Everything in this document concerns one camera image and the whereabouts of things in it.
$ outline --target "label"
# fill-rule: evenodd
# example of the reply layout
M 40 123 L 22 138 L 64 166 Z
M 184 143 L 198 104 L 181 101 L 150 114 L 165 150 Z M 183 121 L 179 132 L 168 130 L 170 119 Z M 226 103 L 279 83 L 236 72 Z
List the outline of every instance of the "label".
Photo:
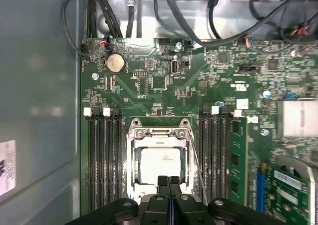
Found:
M 15 187 L 15 141 L 0 143 L 0 196 Z
M 290 202 L 292 202 L 295 205 L 298 205 L 298 199 L 296 199 L 295 197 L 291 196 L 290 194 L 286 193 L 285 191 L 281 190 L 281 189 L 277 189 L 277 193 L 280 194 L 283 198 L 289 200 Z
M 274 177 L 276 179 L 279 179 L 280 181 L 283 181 L 286 184 L 289 184 L 290 186 L 293 186 L 294 188 L 298 190 L 302 190 L 302 183 L 297 181 L 296 179 L 293 179 L 285 174 L 282 174 L 281 172 L 274 171 Z

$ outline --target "cpu socket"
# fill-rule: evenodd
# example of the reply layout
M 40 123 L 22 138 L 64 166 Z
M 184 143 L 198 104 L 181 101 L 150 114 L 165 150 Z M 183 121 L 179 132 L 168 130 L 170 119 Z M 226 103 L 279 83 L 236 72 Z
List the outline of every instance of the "cpu socket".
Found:
M 132 120 L 126 135 L 127 194 L 140 203 L 145 194 L 157 193 L 158 176 L 180 177 L 182 193 L 193 193 L 193 131 L 188 119 L 178 127 L 143 127 Z

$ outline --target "wire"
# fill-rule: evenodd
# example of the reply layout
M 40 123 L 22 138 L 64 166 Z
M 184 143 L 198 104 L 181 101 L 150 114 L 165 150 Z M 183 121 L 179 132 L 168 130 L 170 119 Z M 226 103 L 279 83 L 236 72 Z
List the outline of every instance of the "wire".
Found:
M 285 19 L 284 16 L 285 16 L 286 12 L 287 12 L 287 7 L 284 8 L 284 10 L 283 10 L 282 17 L 280 18 L 280 25 L 283 25 L 283 24 L 284 24 L 284 19 Z M 305 20 L 305 22 L 304 22 L 304 28 L 305 28 L 305 29 L 306 29 L 306 27 L 307 27 L 308 22 L 309 22 L 308 20 Z M 281 37 L 283 38 L 283 40 L 284 40 L 285 42 L 289 43 L 289 44 L 295 44 L 295 45 L 300 45 L 300 46 L 307 46 L 307 45 L 311 45 L 311 44 L 314 44 L 314 43 L 318 43 L 318 40 L 311 40 L 311 41 L 295 41 L 295 40 L 291 40 L 291 39 L 289 39 L 289 38 L 287 38 L 287 37 L 285 36 L 285 33 L 284 33 L 282 27 L 280 28 L 280 35 L 281 35 Z
M 221 39 L 220 35 L 218 34 L 214 22 L 213 22 L 213 11 L 216 5 L 218 4 L 219 0 L 209 0 L 208 7 L 209 7 L 209 23 L 212 30 L 212 33 L 214 34 L 216 39 Z
M 249 0 L 249 10 L 250 10 L 250 13 L 253 15 L 253 17 L 256 19 L 256 20 L 262 20 L 264 19 L 263 16 L 260 16 L 254 6 L 254 2 L 255 0 Z M 275 22 L 272 22 L 272 21 L 268 21 L 265 23 L 266 25 L 270 25 L 272 26 L 278 33 L 279 33 L 279 26 L 275 23 Z
M 215 42 L 203 42 L 201 41 L 196 34 L 193 32 L 187 21 L 184 19 L 182 13 L 180 12 L 179 7 L 177 6 L 175 0 L 167 0 L 168 5 L 179 23 L 179 25 L 182 27 L 182 29 L 194 40 L 196 41 L 199 45 L 204 46 L 204 47 L 218 47 L 227 43 L 230 43 L 234 40 L 241 39 L 251 33 L 253 33 L 255 30 L 259 29 L 262 25 L 264 25 L 266 22 L 268 22 L 271 18 L 273 18 L 276 14 L 278 14 L 281 10 L 283 10 L 286 6 L 290 4 L 291 0 L 286 0 L 282 4 L 280 4 L 276 9 L 274 9 L 271 13 L 269 13 L 266 17 L 264 17 L 261 21 L 256 23 L 254 26 L 250 27 L 249 29 L 235 35 L 232 37 L 229 37 L 224 40 L 218 40 Z
M 158 14 L 158 0 L 154 0 L 154 11 L 155 11 L 155 17 L 158 21 L 158 23 L 167 31 L 171 32 L 172 34 L 174 34 L 175 36 L 177 36 L 178 38 L 181 39 L 185 39 L 185 40 L 189 40 L 190 37 L 182 35 L 178 32 L 176 32 L 175 30 L 173 30 L 170 26 L 168 26 L 166 23 L 164 23 L 164 21 L 160 18 L 159 14 Z
M 133 33 L 134 19 L 135 19 L 135 7 L 130 6 L 128 7 L 128 25 L 126 30 L 126 38 L 131 38 L 131 35 Z
M 81 55 L 83 57 L 89 57 L 89 56 L 93 55 L 100 48 L 100 45 L 98 44 L 97 46 L 95 46 L 89 53 L 84 53 L 79 48 L 76 47 L 75 43 L 72 40 L 70 31 L 69 31 L 69 28 L 68 28 L 68 25 L 67 25 L 67 21 L 66 21 L 66 7 L 67 7 L 67 5 L 69 4 L 70 1 L 71 0 L 66 0 L 63 3 L 63 6 L 62 6 L 62 23 L 63 23 L 63 28 L 64 28 L 64 31 L 65 31 L 66 38 L 67 38 L 68 42 L 71 44 L 71 47 L 79 55 Z
M 103 0 L 97 0 L 97 1 L 98 1 L 98 3 L 99 3 L 99 6 L 100 6 L 102 12 L 103 12 L 103 15 L 104 15 L 104 17 L 105 17 L 105 21 L 106 21 L 106 24 L 108 25 L 110 34 L 111 34 L 113 37 L 117 38 L 117 37 L 118 37 L 118 34 L 117 34 L 117 32 L 116 32 L 116 29 L 115 29 L 115 26 L 114 26 L 112 20 L 110 19 L 109 13 L 108 13 L 108 11 L 106 10 L 106 6 L 105 6 Z
M 115 27 L 115 31 L 116 31 L 116 34 L 117 34 L 118 38 L 123 38 L 123 34 L 121 33 L 121 30 L 120 30 L 119 24 L 117 22 L 116 16 L 115 16 L 114 11 L 111 8 L 108 0 L 101 0 L 101 1 L 105 5 L 105 7 L 107 9 L 107 12 L 109 13 L 109 18 L 111 19 L 111 21 L 112 21 L 112 23 L 113 23 L 113 25 Z

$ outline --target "motherboard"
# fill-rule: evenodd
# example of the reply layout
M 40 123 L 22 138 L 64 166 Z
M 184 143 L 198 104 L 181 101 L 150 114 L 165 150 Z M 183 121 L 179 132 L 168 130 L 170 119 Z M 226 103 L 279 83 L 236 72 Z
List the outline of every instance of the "motherboard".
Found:
M 109 39 L 81 63 L 81 213 L 122 197 L 140 202 L 167 175 L 203 201 L 222 197 L 273 215 L 275 158 L 318 165 L 316 62 L 315 44 L 275 55 L 243 41 Z

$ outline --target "gray metal panel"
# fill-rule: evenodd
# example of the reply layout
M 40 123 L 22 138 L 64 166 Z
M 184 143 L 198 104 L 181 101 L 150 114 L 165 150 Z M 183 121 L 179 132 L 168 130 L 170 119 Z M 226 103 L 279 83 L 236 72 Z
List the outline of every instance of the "gray metal panel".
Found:
M 0 0 L 0 142 L 16 140 L 16 188 L 1 224 L 62 224 L 79 216 L 79 65 L 60 25 L 64 0 Z M 84 9 L 68 7 L 76 37 Z
M 122 33 L 125 35 L 128 24 L 128 7 L 126 0 L 109 0 L 109 2 L 120 21 Z M 260 0 L 260 2 L 255 3 L 255 7 L 260 15 L 266 16 L 281 3 L 282 2 L 279 0 Z M 173 29 L 180 30 L 179 32 L 182 33 L 183 31 L 174 19 L 166 1 L 158 0 L 158 5 L 159 15 L 162 20 Z M 207 0 L 178 0 L 177 5 L 190 27 L 200 39 L 214 38 L 209 25 Z M 318 1 L 306 3 L 293 1 L 285 16 L 285 26 L 295 26 L 298 23 L 303 22 L 305 20 L 305 10 L 307 11 L 308 17 L 312 17 L 318 10 Z M 281 12 L 277 14 L 272 21 L 279 24 L 280 17 Z M 257 20 L 255 20 L 250 13 L 248 0 L 220 0 L 214 9 L 215 28 L 222 38 L 236 35 L 253 26 L 255 23 L 257 23 Z M 99 30 L 99 37 L 103 37 L 104 33 L 109 33 L 99 6 L 97 7 L 97 29 Z M 264 25 L 250 36 L 261 40 L 273 38 L 275 35 L 275 29 L 271 26 Z M 167 32 L 158 24 L 154 14 L 153 0 L 136 1 L 135 22 L 132 37 L 175 38 L 173 34 Z

